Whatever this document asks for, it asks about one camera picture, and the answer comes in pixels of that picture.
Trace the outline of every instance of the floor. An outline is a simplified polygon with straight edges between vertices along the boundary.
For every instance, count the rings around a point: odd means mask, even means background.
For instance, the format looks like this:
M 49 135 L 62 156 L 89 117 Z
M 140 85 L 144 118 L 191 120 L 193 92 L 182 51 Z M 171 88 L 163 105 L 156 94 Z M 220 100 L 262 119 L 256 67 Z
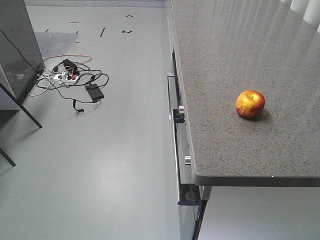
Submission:
M 68 53 L 92 56 L 87 65 L 109 83 L 101 103 L 77 104 L 84 113 L 52 90 L 24 103 L 42 129 L 21 111 L 0 126 L 1 147 L 17 164 L 0 156 L 0 239 L 180 239 L 166 8 L 27 10 L 35 32 L 78 32 Z M 61 93 L 90 100 L 84 88 Z

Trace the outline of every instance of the black stand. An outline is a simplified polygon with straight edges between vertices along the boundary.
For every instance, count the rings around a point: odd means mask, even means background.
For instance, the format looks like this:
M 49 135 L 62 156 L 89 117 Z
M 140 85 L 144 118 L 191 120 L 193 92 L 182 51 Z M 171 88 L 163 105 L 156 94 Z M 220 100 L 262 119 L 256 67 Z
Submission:
M 32 116 L 30 114 L 30 112 L 27 111 L 27 109 L 25 109 L 24 106 L 22 106 L 22 104 L 20 102 L 18 102 L 18 100 L 11 94 L 11 92 L 9 92 L 5 86 L 2 85 L 2 83 L 0 82 L 0 88 L 2 88 L 2 90 L 25 112 L 25 114 L 28 115 L 29 118 L 31 118 L 32 121 L 34 121 L 35 124 L 38 125 L 39 128 L 42 128 L 42 125 L 34 118 L 34 116 Z M 10 159 L 10 157 L 0 148 L 0 154 L 2 154 L 4 156 L 4 158 L 14 167 L 16 166 L 16 164 L 14 163 L 14 161 L 12 161 Z

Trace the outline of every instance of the apple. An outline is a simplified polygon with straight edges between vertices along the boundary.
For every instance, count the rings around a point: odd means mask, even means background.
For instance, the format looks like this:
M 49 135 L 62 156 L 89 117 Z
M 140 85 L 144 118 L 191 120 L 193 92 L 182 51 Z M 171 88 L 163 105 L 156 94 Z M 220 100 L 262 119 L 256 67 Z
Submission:
M 247 90 L 242 92 L 235 102 L 236 112 L 244 118 L 258 116 L 265 107 L 265 97 L 258 91 Z

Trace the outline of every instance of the tape mark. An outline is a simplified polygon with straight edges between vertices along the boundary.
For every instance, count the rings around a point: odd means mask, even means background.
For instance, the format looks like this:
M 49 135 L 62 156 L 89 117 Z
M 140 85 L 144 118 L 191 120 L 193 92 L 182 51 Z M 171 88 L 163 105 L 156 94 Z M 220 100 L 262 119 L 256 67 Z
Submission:
M 101 32 L 101 34 L 100 34 L 100 38 L 102 37 L 102 34 L 104 34 L 104 32 L 105 32 L 105 27 L 102 29 L 102 32 Z

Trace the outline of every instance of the power strip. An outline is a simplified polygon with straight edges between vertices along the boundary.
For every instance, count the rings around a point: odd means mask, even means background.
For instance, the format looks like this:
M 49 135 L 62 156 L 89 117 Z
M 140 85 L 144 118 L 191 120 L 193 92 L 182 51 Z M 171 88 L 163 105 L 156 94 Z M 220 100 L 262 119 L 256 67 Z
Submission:
M 78 81 L 79 76 L 75 76 L 75 79 L 68 79 L 68 74 L 66 72 L 56 74 L 53 79 L 58 81 L 60 84 L 75 84 Z

